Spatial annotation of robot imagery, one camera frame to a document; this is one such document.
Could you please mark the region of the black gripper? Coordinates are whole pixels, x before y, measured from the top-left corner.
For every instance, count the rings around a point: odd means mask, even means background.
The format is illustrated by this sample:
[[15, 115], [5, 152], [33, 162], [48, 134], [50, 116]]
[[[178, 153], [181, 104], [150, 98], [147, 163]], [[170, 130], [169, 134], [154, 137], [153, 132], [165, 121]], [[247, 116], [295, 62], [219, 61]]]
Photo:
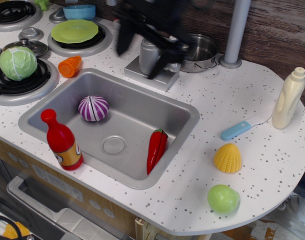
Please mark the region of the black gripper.
[[184, 47], [193, 45], [182, 24], [187, 4], [187, 0], [123, 0], [115, 12], [120, 19], [117, 54], [125, 53], [134, 35], [139, 34], [163, 51], [148, 79], [152, 80], [165, 68], [178, 72], [187, 55]]

